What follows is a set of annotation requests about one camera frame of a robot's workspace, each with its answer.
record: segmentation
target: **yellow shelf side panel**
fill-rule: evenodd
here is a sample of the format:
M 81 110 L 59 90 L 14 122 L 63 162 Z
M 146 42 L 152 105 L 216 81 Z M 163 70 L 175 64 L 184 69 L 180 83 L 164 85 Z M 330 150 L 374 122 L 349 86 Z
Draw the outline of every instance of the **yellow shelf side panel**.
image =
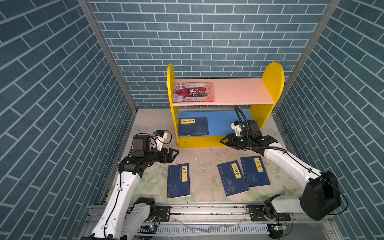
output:
M 277 103 L 281 93 L 283 92 L 284 70 L 281 64 L 270 63 L 264 71 L 262 80 L 275 103 L 251 106 L 251 116 L 253 120 L 257 121 L 260 130 L 263 129 L 268 117 L 271 115 L 272 110 L 275 107 L 275 104 Z
M 167 70 L 167 88 L 168 88 L 168 98 L 170 110 L 172 112 L 173 126 L 175 127 L 177 145 L 180 147 L 180 139 L 179 139 L 179 106 L 173 106 L 173 86 L 175 84 L 175 71 L 173 69 L 173 65 L 168 65 Z

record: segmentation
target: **floral tabletop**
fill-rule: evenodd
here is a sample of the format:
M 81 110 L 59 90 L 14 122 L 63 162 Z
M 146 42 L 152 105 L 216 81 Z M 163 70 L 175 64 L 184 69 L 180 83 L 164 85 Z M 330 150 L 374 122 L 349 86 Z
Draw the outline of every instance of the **floral tabletop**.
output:
M 157 121 L 153 122 L 148 114 L 157 111 Z M 167 109 L 139 110 L 132 128 L 131 136 L 139 132 L 152 133 L 157 129 L 167 129 L 174 134 L 172 116 Z M 276 124 L 270 117 L 262 130 L 263 135 L 271 135 L 284 145 Z M 124 151 L 125 156 L 132 142 L 128 142 Z M 165 146 L 177 148 L 175 138 Z M 215 148 L 185 148 L 180 149 L 172 165 L 189 163 L 191 196 L 167 199 L 167 165 L 155 163 L 144 172 L 140 184 L 137 186 L 131 202 L 139 197 L 153 197 L 157 202 L 228 202 L 228 201 L 264 201 L 275 194 L 296 195 L 301 194 L 303 189 L 283 169 L 271 160 L 262 157 L 265 170 L 271 182 L 270 185 L 251 187 L 249 191 L 227 197 L 220 179 L 217 164 L 237 160 L 241 167 L 240 157 L 257 156 L 252 151 L 239 151 L 229 147 Z

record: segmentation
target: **blue brick wallpaper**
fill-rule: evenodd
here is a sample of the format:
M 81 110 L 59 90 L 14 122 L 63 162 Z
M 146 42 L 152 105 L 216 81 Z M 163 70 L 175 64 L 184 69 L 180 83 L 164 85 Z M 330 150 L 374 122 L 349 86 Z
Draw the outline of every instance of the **blue brick wallpaper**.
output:
M 384 234 L 384 1 L 342 0 L 277 114 L 299 157 L 331 171 L 345 239 Z
M 288 77 L 329 0 L 91 0 L 139 108 L 168 108 L 177 78 Z
M 0 239 L 77 239 L 131 115 L 77 0 L 0 1 Z

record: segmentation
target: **cable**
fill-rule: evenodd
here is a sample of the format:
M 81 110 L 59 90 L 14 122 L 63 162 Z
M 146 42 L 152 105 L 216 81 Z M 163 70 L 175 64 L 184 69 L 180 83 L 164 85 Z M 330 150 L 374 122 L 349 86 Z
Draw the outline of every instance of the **cable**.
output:
M 326 179 L 324 179 L 322 176 L 320 176 L 319 174 L 315 173 L 312 171 L 312 169 L 308 169 L 307 167 L 305 167 L 304 165 L 302 165 L 299 161 L 297 161 L 294 157 L 292 157 L 287 151 L 283 152 L 283 154 L 286 153 L 288 156 L 290 156 L 293 160 L 295 160 L 298 164 L 300 164 L 303 168 L 307 169 L 309 172 L 312 172 L 313 174 L 317 175 L 318 177 L 320 177 L 322 180 L 324 180 L 326 183 L 328 183 L 329 185 L 331 185 L 334 189 L 336 189 L 340 195 L 344 198 L 345 200 L 345 208 L 341 211 L 341 212 L 338 212 L 338 213 L 335 213 L 335 214 L 328 214 L 328 215 L 339 215 L 339 214 L 342 214 L 343 212 L 345 212 L 347 209 L 348 209 L 348 200 L 347 198 L 344 196 L 344 194 L 337 188 L 335 187 L 333 184 L 331 184 L 330 182 L 328 182 Z
M 169 143 L 172 141 L 172 133 L 171 133 L 170 131 L 168 131 L 168 130 L 161 130 L 161 131 L 169 132 L 169 134 L 170 134 L 170 140 L 169 140 L 169 142 L 167 142 L 167 143 L 162 142 L 162 141 L 160 141 L 159 139 L 158 139 L 158 141 L 161 142 L 162 144 L 169 144 Z
M 157 225 L 156 228 L 158 228 L 158 227 L 160 226 L 160 213 L 159 213 L 159 212 L 157 212 L 157 213 L 158 213 L 158 215 L 159 215 L 159 224 Z
M 272 149 L 272 150 L 282 151 L 283 154 L 286 153 L 286 154 L 287 154 L 288 156 L 290 156 L 294 161 L 296 161 L 299 165 L 301 165 L 303 168 L 307 169 L 308 172 L 312 172 L 313 174 L 317 175 L 317 176 L 320 177 L 322 180 L 324 180 L 324 181 L 327 182 L 329 185 L 331 185 L 334 189 L 336 189 L 336 190 L 341 194 L 341 196 L 344 198 L 344 200 L 345 200 L 345 202 L 346 202 L 346 204 L 345 204 L 346 206 L 345 206 L 345 208 L 344 208 L 341 212 L 339 212 L 339 213 L 335 213 L 335 214 L 328 214 L 328 215 L 339 215 L 339 214 L 342 214 L 343 212 L 345 212 L 345 211 L 347 210 L 349 203 L 348 203 L 347 198 L 344 196 L 344 194 L 343 194 L 337 187 L 335 187 L 333 184 L 331 184 L 331 183 L 328 182 L 326 179 L 324 179 L 322 176 L 320 176 L 319 174 L 313 172 L 312 169 L 309 169 L 309 168 L 305 167 L 303 164 L 301 164 L 299 161 L 297 161 L 294 157 L 292 157 L 292 156 L 288 153 L 288 151 L 287 151 L 286 149 L 284 149 L 284 148 L 280 148 L 280 147 L 257 146 L 255 143 L 253 143 L 253 141 L 250 139 L 250 136 L 249 136 L 249 123 L 248 123 L 247 118 L 245 117 L 245 114 L 243 113 L 243 111 L 241 111 L 241 109 L 239 108 L 239 106 L 234 105 L 234 107 L 235 107 L 235 111 L 236 111 L 236 112 L 239 111 L 240 114 L 243 116 L 245 122 L 247 123 L 247 139 L 248 139 L 248 141 L 249 141 L 250 144 L 254 145 L 255 148 L 259 148 L 259 149 Z
M 288 234 L 290 234 L 291 231 L 292 231 L 292 229 L 293 229 L 293 214 L 292 214 L 292 226 L 291 226 L 291 230 L 289 230 L 289 232 L 288 232 L 287 234 L 281 236 L 280 238 L 285 237 L 285 236 L 287 236 Z
M 286 220 L 285 220 L 285 217 L 283 216 L 283 215 L 280 215 L 283 219 L 284 219 L 284 222 L 285 222 L 285 226 L 288 228 L 288 225 L 287 225 L 287 222 L 286 222 Z
M 156 144 L 156 148 L 157 148 L 157 142 L 156 142 L 156 139 L 153 137 L 153 134 L 149 134 L 149 133 L 146 133 L 146 132 L 141 132 L 141 133 L 138 133 L 138 134 L 135 134 L 133 135 L 133 137 L 137 136 L 137 135 L 149 135 L 151 137 L 151 139 L 153 139 L 155 141 L 155 144 Z M 131 151 L 132 151 L 132 146 L 133 146 L 133 139 L 132 139 L 132 144 L 131 144 L 131 148 L 129 149 L 129 152 L 128 152 L 128 156 L 129 157 L 131 155 Z
M 236 114 L 237 114 L 237 117 L 239 118 L 239 122 L 240 122 L 240 126 L 241 126 L 241 129 L 242 129 L 242 131 L 244 131 L 243 123 L 242 123 L 242 121 L 241 121 L 241 118 L 240 118 L 239 112 L 237 111 L 237 109 L 236 109 L 236 108 L 235 108 L 235 112 L 236 112 Z
M 120 173 L 120 185 L 119 185 L 119 188 L 121 188 L 121 173 Z M 120 191 L 118 190 L 118 195 L 116 196 L 115 205 L 113 205 L 112 211 L 111 211 L 111 213 L 109 214 L 107 220 L 105 221 L 105 224 L 104 224 L 104 238 L 107 238 L 107 236 L 105 235 L 105 226 L 107 225 L 108 220 L 109 220 L 109 218 L 111 217 L 111 215 L 112 215 L 112 213 L 113 213 L 113 210 L 115 210 L 116 204 L 117 204 L 117 202 L 118 202 L 119 194 L 120 194 Z

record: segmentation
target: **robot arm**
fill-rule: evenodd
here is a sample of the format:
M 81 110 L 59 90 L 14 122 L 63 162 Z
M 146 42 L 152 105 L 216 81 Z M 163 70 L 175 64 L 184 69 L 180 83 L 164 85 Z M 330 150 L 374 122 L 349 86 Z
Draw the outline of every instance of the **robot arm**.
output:
M 269 219 L 292 212 L 305 213 L 319 221 L 341 205 L 338 181 L 334 174 L 322 173 L 283 149 L 273 137 L 262 136 L 254 120 L 245 119 L 245 122 L 241 122 L 239 116 L 239 121 L 232 123 L 231 127 L 235 133 L 223 138 L 220 141 L 222 144 L 238 150 L 252 150 L 267 157 L 304 188 L 302 195 L 289 197 L 275 195 L 267 199 L 264 210 Z
M 82 237 L 82 240 L 131 240 L 144 221 L 154 220 L 156 209 L 152 198 L 139 198 L 128 218 L 126 212 L 144 170 L 155 162 L 172 163 L 179 154 L 178 150 L 162 147 L 166 138 L 167 133 L 161 130 L 157 130 L 154 137 L 149 134 L 133 137 L 131 156 L 128 155 L 119 163 L 117 182 L 104 213 L 91 235 Z M 151 139 L 155 139 L 157 148 L 150 148 Z

